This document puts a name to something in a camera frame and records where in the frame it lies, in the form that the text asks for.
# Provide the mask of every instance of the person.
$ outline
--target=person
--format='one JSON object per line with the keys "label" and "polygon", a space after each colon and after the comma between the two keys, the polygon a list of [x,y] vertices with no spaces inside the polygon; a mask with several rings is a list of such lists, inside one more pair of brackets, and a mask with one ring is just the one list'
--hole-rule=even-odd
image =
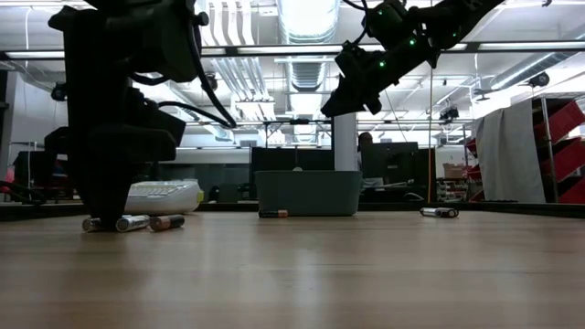
{"label": "person", "polygon": [[[361,149],[365,145],[371,145],[374,143],[374,138],[371,133],[361,133],[357,137],[357,168],[362,171],[362,152]],[[362,177],[361,190],[364,191],[366,188],[380,187],[384,185],[383,177],[364,178]]]}

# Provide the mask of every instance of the computer keyboard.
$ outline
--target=computer keyboard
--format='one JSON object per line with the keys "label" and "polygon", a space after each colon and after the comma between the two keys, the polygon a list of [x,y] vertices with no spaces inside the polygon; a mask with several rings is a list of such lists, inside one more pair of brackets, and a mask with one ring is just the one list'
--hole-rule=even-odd
{"label": "computer keyboard", "polygon": [[199,206],[199,192],[197,181],[132,184],[124,212],[128,215],[185,214]]}

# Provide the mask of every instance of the battery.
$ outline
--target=battery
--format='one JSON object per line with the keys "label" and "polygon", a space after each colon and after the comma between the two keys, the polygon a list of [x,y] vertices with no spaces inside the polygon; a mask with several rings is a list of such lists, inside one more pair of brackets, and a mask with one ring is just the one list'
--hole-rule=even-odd
{"label": "battery", "polygon": [[420,214],[426,217],[456,218],[457,216],[459,216],[459,211],[453,208],[446,207],[439,208],[424,207],[420,209]]}
{"label": "battery", "polygon": [[150,218],[150,228],[159,232],[170,228],[180,228],[185,224],[183,215],[169,215]]}
{"label": "battery", "polygon": [[289,212],[286,210],[261,210],[258,212],[260,218],[287,218]]}
{"label": "battery", "polygon": [[99,232],[106,230],[101,224],[101,220],[99,218],[85,218],[83,219],[83,223],[81,223],[81,228],[83,228],[84,232]]}
{"label": "battery", "polygon": [[141,228],[146,228],[149,224],[150,217],[141,216],[124,216],[116,222],[118,232],[129,232]]}

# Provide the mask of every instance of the gray plastic bin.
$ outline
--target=gray plastic bin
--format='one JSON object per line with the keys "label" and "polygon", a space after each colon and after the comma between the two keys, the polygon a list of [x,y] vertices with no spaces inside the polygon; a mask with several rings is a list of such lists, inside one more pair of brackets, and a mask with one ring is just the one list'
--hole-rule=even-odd
{"label": "gray plastic bin", "polygon": [[260,209],[289,216],[353,216],[362,173],[355,171],[259,171]]}

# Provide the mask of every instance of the table surface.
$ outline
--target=table surface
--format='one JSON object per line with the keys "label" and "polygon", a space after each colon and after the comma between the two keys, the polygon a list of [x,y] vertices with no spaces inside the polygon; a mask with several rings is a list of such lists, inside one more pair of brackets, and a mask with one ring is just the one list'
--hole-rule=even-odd
{"label": "table surface", "polygon": [[3,328],[584,328],[585,221],[462,212],[0,223]]}

